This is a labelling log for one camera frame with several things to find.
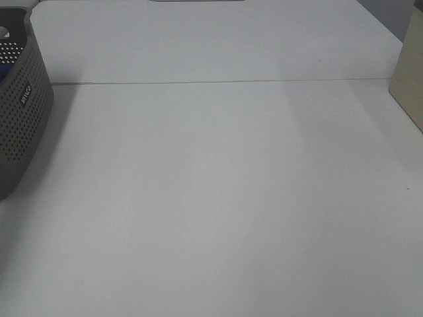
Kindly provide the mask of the blue microfibre towel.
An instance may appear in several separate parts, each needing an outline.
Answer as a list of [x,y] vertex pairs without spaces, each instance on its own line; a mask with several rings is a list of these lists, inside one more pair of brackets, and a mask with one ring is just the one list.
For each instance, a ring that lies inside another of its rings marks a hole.
[[13,64],[0,64],[0,81],[3,81],[9,71],[13,68]]

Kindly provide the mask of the grey perforated plastic basket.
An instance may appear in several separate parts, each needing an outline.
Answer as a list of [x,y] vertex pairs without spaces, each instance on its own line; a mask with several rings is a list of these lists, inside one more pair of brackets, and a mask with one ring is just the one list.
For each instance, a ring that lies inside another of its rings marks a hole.
[[54,92],[25,7],[2,7],[1,64],[13,68],[1,81],[1,199],[22,180],[47,126]]

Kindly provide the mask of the beige box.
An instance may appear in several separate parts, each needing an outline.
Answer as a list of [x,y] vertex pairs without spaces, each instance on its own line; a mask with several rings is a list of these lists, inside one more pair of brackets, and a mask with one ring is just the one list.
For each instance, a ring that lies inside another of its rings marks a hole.
[[422,2],[414,10],[389,85],[389,93],[418,129],[422,129]]

